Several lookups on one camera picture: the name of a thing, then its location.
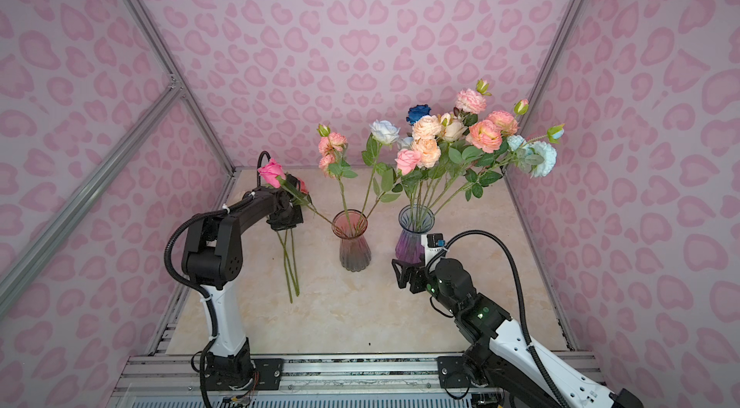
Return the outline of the magenta pink rose stem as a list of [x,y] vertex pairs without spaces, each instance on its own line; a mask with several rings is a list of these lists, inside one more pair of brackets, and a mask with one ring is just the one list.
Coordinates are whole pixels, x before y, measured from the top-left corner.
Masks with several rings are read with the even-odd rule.
[[[270,158],[265,165],[258,165],[257,168],[257,176],[258,176],[258,182],[269,186],[269,188],[273,188],[273,190],[276,190],[281,185],[286,186],[284,183],[285,176],[287,174],[290,174],[286,172],[283,167],[277,163],[274,159]],[[302,206],[302,210],[306,209],[310,213],[313,213],[323,221],[326,221],[327,223],[331,224],[331,221],[323,215],[323,213],[320,213],[320,211],[316,208],[315,204],[313,203],[312,197],[310,195],[310,192],[308,190],[308,186],[304,182],[304,187],[309,193],[309,203],[308,205]]]

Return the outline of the light pink rose stem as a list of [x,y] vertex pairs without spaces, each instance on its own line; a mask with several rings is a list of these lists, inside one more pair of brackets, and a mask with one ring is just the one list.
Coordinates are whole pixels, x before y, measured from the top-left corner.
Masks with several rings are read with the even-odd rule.
[[402,149],[395,158],[395,165],[380,163],[378,156],[365,151],[366,162],[371,169],[368,190],[362,212],[370,217],[380,204],[392,203],[403,195],[414,201],[422,180],[421,154],[412,149]]

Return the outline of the pink green carnation stem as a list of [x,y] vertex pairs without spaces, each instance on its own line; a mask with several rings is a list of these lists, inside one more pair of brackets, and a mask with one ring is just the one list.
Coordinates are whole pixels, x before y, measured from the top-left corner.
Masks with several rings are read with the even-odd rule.
[[437,215],[459,195],[479,199],[484,190],[500,181],[512,161],[508,139],[518,133],[529,109],[522,99],[510,111],[496,109],[484,116],[462,109],[443,115],[437,139],[441,157],[428,171],[424,204]]

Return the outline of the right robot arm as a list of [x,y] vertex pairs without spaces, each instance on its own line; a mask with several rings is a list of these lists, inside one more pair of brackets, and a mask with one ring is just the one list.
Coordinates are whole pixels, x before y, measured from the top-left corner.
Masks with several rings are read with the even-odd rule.
[[470,343],[462,371],[472,385],[502,389],[528,407],[641,407],[626,389],[614,393],[565,360],[526,338],[512,315],[478,292],[470,274],[454,259],[431,270],[392,260],[398,287],[427,292]]

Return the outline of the pink carnation double stem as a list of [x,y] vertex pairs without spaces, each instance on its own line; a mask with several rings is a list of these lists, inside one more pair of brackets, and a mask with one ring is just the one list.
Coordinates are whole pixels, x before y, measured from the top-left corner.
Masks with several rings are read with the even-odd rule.
[[468,114],[480,114],[487,109],[487,98],[490,95],[489,83],[486,80],[479,80],[474,88],[463,89],[457,93],[455,109]]

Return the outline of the dark blue artificial rose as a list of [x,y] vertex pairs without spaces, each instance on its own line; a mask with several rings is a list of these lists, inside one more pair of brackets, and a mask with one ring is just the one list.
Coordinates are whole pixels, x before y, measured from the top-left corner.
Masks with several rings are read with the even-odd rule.
[[431,108],[428,105],[416,105],[408,110],[406,121],[410,124],[410,126],[414,126],[416,122],[418,122],[421,118],[429,115],[430,113]]

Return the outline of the peach rose stem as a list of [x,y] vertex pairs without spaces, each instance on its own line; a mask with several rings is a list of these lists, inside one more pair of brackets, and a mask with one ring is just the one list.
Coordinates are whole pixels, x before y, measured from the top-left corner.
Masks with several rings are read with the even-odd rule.
[[437,143],[441,131],[441,119],[437,115],[425,115],[412,126],[412,138],[414,139],[412,151],[420,153],[417,165],[420,172],[416,200],[418,206],[429,208],[431,197],[434,195],[432,169],[441,158],[441,148]]

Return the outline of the red pink rose stem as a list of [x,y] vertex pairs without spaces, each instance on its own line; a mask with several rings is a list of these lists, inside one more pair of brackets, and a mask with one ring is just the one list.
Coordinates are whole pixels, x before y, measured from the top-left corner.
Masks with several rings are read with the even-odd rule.
[[294,229],[277,232],[277,237],[283,250],[283,268],[290,303],[293,303],[294,299],[301,294],[300,280],[296,267]]

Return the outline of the red glass vase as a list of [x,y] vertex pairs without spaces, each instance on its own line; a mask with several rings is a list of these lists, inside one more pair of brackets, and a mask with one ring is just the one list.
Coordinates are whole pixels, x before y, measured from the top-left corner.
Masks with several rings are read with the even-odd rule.
[[333,234],[340,242],[339,260],[348,271],[363,271],[371,263],[371,249],[364,238],[367,228],[367,217],[354,209],[342,211],[333,219]]

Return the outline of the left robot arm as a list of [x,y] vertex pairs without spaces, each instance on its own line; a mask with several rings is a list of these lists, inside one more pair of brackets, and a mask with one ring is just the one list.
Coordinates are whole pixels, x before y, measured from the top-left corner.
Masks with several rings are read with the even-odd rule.
[[275,231],[303,222],[298,197],[259,186],[232,206],[198,215],[187,227],[181,270],[202,299],[209,342],[202,352],[205,376],[244,386],[256,372],[233,282],[244,265],[242,235],[265,220]]

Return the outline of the purple blue glass vase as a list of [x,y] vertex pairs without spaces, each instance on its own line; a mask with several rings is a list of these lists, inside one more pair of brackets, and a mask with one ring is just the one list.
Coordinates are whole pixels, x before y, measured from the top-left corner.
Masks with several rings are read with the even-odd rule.
[[402,232],[395,246],[395,258],[409,264],[420,263],[425,252],[422,238],[435,225],[433,211],[423,205],[408,205],[400,211],[398,222]]

